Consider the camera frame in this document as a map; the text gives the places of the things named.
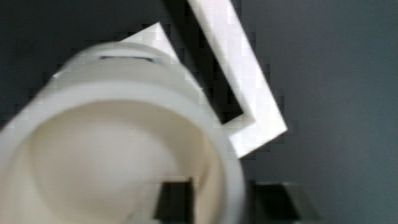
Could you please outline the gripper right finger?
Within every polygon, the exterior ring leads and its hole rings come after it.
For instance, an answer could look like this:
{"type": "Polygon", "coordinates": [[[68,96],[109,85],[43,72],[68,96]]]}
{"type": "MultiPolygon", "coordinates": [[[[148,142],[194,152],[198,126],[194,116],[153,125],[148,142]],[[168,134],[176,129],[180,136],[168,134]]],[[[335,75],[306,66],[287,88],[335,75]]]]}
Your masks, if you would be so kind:
{"type": "Polygon", "coordinates": [[[255,183],[253,224],[324,224],[319,209],[299,184],[255,183]]]}

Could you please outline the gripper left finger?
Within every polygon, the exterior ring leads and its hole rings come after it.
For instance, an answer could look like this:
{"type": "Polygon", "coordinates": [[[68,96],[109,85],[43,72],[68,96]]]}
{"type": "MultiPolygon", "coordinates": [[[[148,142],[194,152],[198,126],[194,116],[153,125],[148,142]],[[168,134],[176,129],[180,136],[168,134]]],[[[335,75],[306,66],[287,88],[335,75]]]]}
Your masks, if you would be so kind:
{"type": "Polygon", "coordinates": [[[192,179],[164,182],[153,215],[160,224],[194,224],[194,205],[192,179]]]}

